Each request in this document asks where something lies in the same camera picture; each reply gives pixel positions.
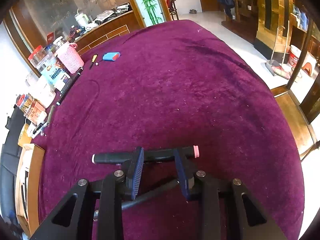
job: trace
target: white floor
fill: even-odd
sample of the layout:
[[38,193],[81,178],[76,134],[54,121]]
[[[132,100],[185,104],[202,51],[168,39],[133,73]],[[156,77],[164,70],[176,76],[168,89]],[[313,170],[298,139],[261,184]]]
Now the white floor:
[[[232,48],[268,85],[270,89],[287,84],[287,80],[280,76],[273,76],[265,66],[267,59],[258,52],[252,44],[240,38],[238,35],[227,30],[221,25],[221,21],[225,19],[223,12],[204,12],[197,14],[183,14],[179,16],[182,19],[192,20],[202,27],[206,28],[219,39],[223,40],[230,48]],[[295,94],[299,102],[302,102],[308,91],[310,90],[319,70],[312,77],[302,72],[302,79],[292,85],[292,92]],[[320,115],[312,122],[318,140],[320,139]],[[305,184],[305,210],[300,237],[306,231],[318,209],[320,208],[320,188],[315,187],[317,178],[320,177],[320,150],[311,153],[301,163]]]

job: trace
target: table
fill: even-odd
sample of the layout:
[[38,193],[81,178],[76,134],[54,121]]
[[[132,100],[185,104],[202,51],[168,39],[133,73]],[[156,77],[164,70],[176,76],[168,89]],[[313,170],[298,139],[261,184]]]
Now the table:
[[[120,52],[89,71],[92,55]],[[299,154],[267,85],[223,41],[189,20],[114,38],[82,55],[84,71],[47,136],[39,188],[45,216],[79,180],[102,179],[117,166],[92,154],[198,145],[198,168],[240,178],[289,240],[298,238],[304,209]],[[144,166],[141,193],[176,176],[174,163]],[[123,212],[125,239],[197,239],[197,203],[178,188]]]

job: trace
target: bamboo decal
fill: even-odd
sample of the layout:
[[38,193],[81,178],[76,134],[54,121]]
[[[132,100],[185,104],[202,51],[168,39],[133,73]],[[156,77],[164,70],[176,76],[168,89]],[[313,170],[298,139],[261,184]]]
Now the bamboo decal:
[[148,12],[149,18],[153,25],[161,23],[162,18],[156,15],[156,6],[158,5],[155,0],[142,0],[146,11]]

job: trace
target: red lid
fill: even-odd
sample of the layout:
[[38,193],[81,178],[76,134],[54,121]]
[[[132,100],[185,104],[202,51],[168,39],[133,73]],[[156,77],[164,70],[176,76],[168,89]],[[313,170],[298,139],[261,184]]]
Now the red lid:
[[38,53],[41,49],[43,49],[43,47],[41,45],[39,45],[38,47],[36,47],[36,49],[30,54],[30,56],[28,57],[28,60],[32,60],[33,56]]
[[17,106],[18,106],[18,107],[20,107],[20,105],[22,104],[22,102],[23,102],[23,100],[24,100],[25,97],[26,97],[25,94],[23,94],[23,95],[20,97],[20,99],[19,99],[18,102],[17,102]]

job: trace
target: pink woven basket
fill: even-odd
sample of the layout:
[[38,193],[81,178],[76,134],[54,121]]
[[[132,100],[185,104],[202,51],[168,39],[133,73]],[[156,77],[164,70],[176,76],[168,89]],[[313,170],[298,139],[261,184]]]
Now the pink woven basket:
[[83,60],[75,50],[77,47],[78,45],[75,43],[66,42],[57,50],[58,58],[71,74],[76,73],[84,65]]

